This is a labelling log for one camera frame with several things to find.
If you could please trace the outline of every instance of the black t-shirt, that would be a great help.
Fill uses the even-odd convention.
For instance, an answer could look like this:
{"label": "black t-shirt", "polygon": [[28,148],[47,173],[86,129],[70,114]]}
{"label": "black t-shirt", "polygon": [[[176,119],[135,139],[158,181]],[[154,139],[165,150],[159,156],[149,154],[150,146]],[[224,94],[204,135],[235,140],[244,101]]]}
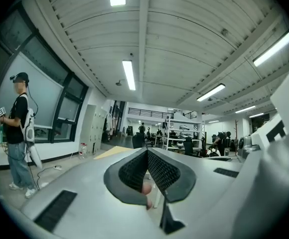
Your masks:
{"label": "black t-shirt", "polygon": [[[26,116],[27,116],[27,100],[26,97],[16,98],[13,107],[10,110],[9,118],[14,119],[15,117],[20,118],[21,126],[24,127]],[[16,144],[24,141],[23,133],[21,132],[20,127],[9,126],[7,125],[6,129],[6,138],[7,142],[11,144]]]}
{"label": "black t-shirt", "polygon": [[224,145],[223,145],[223,139],[226,138],[226,137],[225,137],[225,133],[219,133],[219,134],[218,134],[218,137],[220,138],[220,140],[218,141],[218,148],[220,149],[220,148],[224,147]]}

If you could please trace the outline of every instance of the white backpack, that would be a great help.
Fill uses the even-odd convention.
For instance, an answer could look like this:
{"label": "white backpack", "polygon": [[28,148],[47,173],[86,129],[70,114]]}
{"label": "white backpack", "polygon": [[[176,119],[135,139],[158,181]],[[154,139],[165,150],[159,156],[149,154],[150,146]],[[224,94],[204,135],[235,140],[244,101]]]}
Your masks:
{"label": "white backpack", "polygon": [[33,142],[35,143],[35,131],[34,131],[34,111],[32,108],[29,108],[28,97],[26,94],[21,95],[20,97],[25,97],[27,100],[27,115],[24,124],[24,128],[20,123],[20,129],[24,136],[25,142]]}

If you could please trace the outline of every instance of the jeans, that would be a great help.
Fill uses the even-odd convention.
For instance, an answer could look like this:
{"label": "jeans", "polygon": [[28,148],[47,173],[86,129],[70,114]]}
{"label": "jeans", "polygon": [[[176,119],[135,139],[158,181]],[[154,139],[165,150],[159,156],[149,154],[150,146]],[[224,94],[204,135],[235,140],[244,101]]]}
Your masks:
{"label": "jeans", "polygon": [[24,156],[25,142],[8,144],[8,162],[14,184],[18,187],[34,189],[35,184]]}

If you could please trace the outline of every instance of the man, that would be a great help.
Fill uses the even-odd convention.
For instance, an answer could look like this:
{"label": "man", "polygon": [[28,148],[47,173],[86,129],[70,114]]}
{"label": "man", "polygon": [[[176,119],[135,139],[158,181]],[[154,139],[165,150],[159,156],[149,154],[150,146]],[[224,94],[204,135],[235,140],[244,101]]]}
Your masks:
{"label": "man", "polygon": [[30,198],[37,190],[25,161],[25,142],[20,129],[20,124],[24,127],[28,111],[27,99],[21,97],[23,94],[27,95],[28,82],[29,79],[26,73],[19,73],[16,76],[13,80],[14,90],[19,96],[11,108],[9,117],[0,117],[0,122],[5,124],[4,126],[6,127],[8,162],[13,178],[9,188],[12,190],[23,190],[26,187],[26,198]]}
{"label": "man", "polygon": [[141,126],[139,126],[139,132],[143,136],[143,142],[145,142],[145,123],[142,122]]}
{"label": "man", "polygon": [[224,156],[224,149],[225,149],[224,141],[225,141],[226,137],[230,137],[230,136],[231,136],[231,132],[229,132],[229,131],[226,133],[225,132],[223,132],[223,133],[219,132],[218,137],[215,139],[215,141],[213,143],[213,145],[218,144],[218,149],[219,149],[221,156]]}

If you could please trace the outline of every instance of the railing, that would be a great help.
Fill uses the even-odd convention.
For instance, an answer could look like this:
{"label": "railing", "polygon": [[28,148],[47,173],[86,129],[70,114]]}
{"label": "railing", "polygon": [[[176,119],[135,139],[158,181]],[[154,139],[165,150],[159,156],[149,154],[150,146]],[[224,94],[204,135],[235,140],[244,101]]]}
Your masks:
{"label": "railing", "polygon": [[128,113],[133,114],[133,115],[153,117],[153,118],[161,118],[161,119],[167,119],[168,117],[171,117],[171,119],[173,119],[173,114],[170,114],[170,113],[141,110],[141,109],[137,109],[137,108],[129,108]]}
{"label": "railing", "polygon": [[189,113],[185,114],[184,116],[191,120],[193,118],[196,118],[196,115],[197,115],[197,112],[193,111],[193,112],[189,112]]}

